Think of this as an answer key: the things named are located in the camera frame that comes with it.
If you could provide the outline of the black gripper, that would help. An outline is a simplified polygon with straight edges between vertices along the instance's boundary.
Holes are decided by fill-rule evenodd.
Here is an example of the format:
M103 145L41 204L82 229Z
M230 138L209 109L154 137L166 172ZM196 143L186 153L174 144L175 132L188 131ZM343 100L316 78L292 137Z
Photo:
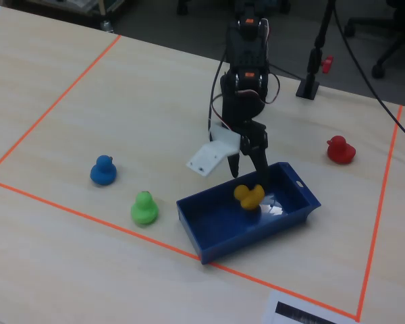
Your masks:
M266 126L257 121L245 121L236 127L240 135L240 151L248 155L255 167L258 184L264 190L269 189L270 175L265 149L268 147ZM229 168L233 178L238 177L240 154L230 155L228 158Z

